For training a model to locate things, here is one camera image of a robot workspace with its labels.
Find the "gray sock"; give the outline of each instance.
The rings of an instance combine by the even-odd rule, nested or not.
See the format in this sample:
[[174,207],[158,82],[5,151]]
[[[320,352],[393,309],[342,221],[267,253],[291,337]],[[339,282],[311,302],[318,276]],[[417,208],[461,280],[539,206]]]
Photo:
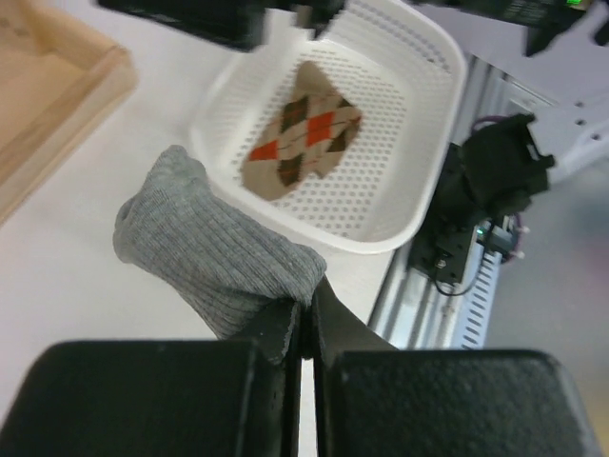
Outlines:
[[325,272],[313,249],[216,198],[201,163],[172,146],[120,209],[114,250],[170,283],[219,338],[242,329],[270,300],[310,303]]

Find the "white plastic basket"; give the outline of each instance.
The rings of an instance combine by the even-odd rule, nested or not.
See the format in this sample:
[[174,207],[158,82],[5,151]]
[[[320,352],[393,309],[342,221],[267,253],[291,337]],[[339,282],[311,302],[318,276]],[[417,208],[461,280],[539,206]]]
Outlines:
[[[425,215],[460,102],[466,65],[453,39],[394,0],[350,0],[321,41],[269,15],[267,45],[236,54],[190,133],[218,196],[296,243],[328,252],[385,252]],[[241,166],[286,103],[296,68],[316,62],[363,112],[362,128],[328,176],[311,174],[267,202],[241,186]]]

